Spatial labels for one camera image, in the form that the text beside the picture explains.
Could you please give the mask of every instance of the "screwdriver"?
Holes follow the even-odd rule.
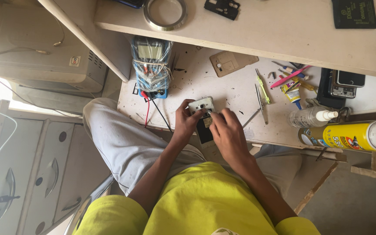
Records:
[[[289,73],[284,72],[284,71],[282,71],[282,70],[280,70],[280,69],[279,69],[278,71],[280,71],[281,73],[283,73],[283,74],[286,75],[286,76],[289,76],[289,75],[290,75]],[[308,84],[308,83],[306,83],[306,82],[304,82],[304,81],[298,79],[297,76],[292,77],[291,80],[294,81],[294,82],[299,81],[299,82],[301,83],[301,86],[304,87],[304,88],[306,88],[306,89],[309,90],[309,91],[313,91],[313,90],[314,90],[314,87],[313,87],[312,85],[310,85],[310,84]]]
[[[262,82],[262,79],[259,78],[259,72],[258,72],[258,69],[255,69],[255,70],[256,70],[256,74],[258,75],[258,82],[259,82],[259,85],[261,86],[262,91],[263,91],[263,93],[264,93],[265,100],[266,100],[267,104],[270,104],[270,103],[271,103],[271,100],[269,99],[269,96],[266,94],[265,86],[264,86],[264,83]]]
[[[283,66],[282,64],[279,64],[279,63],[277,63],[275,61],[272,61],[272,62],[274,64],[277,64],[277,65],[281,66],[283,69],[287,70],[290,73],[294,73],[296,71],[295,69]],[[299,76],[300,78],[304,78],[304,80],[308,80],[310,78],[308,75],[305,75],[304,73],[299,73],[297,76]]]

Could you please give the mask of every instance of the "black pouch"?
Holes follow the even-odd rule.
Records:
[[[336,29],[376,29],[373,0],[332,0]]]

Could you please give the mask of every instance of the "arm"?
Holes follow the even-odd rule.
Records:
[[[229,109],[212,113],[210,130],[214,141],[230,167],[246,182],[265,209],[274,226],[283,219],[296,217],[295,212],[266,179],[256,159],[249,153],[242,125]]]
[[[176,110],[176,124],[172,139],[152,167],[128,195],[129,198],[139,203],[149,216],[158,201],[170,167],[178,154],[188,144],[198,120],[204,115],[204,110],[201,109],[190,116],[190,112],[186,107],[192,101],[194,100],[184,100]]]

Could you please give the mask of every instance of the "yellow t-shirt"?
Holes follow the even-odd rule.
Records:
[[[95,200],[76,235],[319,235],[302,217],[272,224],[248,186],[221,165],[205,162],[169,179],[148,218],[134,200],[110,195]]]

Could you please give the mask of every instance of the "glue tube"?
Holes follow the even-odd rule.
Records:
[[[291,103],[294,103],[298,107],[298,109],[301,109],[301,96],[298,89],[300,85],[301,84],[299,81],[294,81],[281,86],[282,93],[284,93],[288,100]]]

